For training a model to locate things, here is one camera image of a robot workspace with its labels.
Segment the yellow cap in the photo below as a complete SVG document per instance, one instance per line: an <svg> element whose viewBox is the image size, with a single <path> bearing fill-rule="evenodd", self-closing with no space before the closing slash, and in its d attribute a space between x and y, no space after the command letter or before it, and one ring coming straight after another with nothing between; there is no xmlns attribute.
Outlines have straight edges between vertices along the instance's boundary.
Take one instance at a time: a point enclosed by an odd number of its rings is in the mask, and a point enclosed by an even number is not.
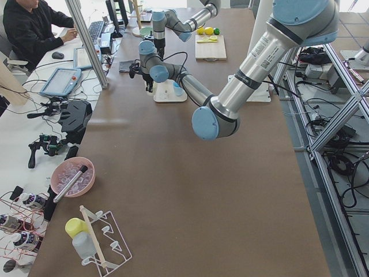
<svg viewBox="0 0 369 277"><path fill-rule="evenodd" d="M65 224L65 232L71 237L74 238L78 233L85 231L88 233L87 224L82 219L79 218L71 218Z"/></svg>

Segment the black sweater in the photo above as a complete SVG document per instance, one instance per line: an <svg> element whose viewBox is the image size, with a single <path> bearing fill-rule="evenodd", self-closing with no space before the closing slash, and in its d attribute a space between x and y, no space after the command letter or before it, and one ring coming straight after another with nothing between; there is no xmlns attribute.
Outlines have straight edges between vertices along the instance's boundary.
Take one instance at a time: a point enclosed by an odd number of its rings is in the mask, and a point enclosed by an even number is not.
<svg viewBox="0 0 369 277"><path fill-rule="evenodd" d="M44 0L39 1L37 9L28 12L16 0L7 0L3 23L13 51L27 68L34 70L45 53L63 45L61 38L55 38L51 24L73 28L73 19L50 8Z"/></svg>

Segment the yellow fruit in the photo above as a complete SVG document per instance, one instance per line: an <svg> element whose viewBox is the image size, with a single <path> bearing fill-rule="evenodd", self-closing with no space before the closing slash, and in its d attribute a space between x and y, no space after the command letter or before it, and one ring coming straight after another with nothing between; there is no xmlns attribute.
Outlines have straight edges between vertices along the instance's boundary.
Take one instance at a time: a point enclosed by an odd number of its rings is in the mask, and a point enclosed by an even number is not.
<svg viewBox="0 0 369 277"><path fill-rule="evenodd" d="M208 36L211 36L213 33L214 33L214 29L212 27L206 27L205 28L205 33L208 35Z"/></svg>
<svg viewBox="0 0 369 277"><path fill-rule="evenodd" d="M197 32L198 35L202 35L204 33L204 28L200 27L196 30L196 32Z"/></svg>

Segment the white bottle cap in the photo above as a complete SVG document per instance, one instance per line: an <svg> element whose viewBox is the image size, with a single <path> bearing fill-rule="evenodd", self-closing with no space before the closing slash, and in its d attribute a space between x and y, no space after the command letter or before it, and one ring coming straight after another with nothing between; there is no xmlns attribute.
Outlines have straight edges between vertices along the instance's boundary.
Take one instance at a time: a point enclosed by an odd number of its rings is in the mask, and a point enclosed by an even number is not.
<svg viewBox="0 0 369 277"><path fill-rule="evenodd" d="M28 198L29 198L29 194L25 193L25 192L22 193L19 197L19 199L22 200L22 201L26 201L26 200L28 200Z"/></svg>
<svg viewBox="0 0 369 277"><path fill-rule="evenodd" d="M22 235L20 233L15 233L10 236L10 241L17 242L22 238Z"/></svg>

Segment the pink bowl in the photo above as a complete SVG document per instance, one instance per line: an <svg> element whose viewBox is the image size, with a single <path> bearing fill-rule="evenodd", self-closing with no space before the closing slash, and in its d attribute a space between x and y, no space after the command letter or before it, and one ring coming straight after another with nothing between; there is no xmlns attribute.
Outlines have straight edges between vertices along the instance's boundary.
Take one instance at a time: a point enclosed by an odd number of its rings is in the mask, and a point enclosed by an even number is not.
<svg viewBox="0 0 369 277"><path fill-rule="evenodd" d="M95 167L93 166L93 163L89 159L84 158L84 157L74 157L74 158L70 158L70 159L65 160L64 162L62 162L52 173L52 176L51 176L51 189L55 193L59 193L61 191L61 188L58 188L58 185L60 183L59 175L61 175L63 172L66 171L66 167L67 167L68 164L78 166L81 163L86 165L88 169L92 169L92 178L91 178L91 180L89 181L89 183L87 184L86 187L84 187L83 189L81 189L77 193L70 194L70 195L65 194L64 196L65 197L78 197L78 196L81 196L82 194L85 194L86 192L88 192L90 190L90 188L92 187L93 183L95 182Z"/></svg>

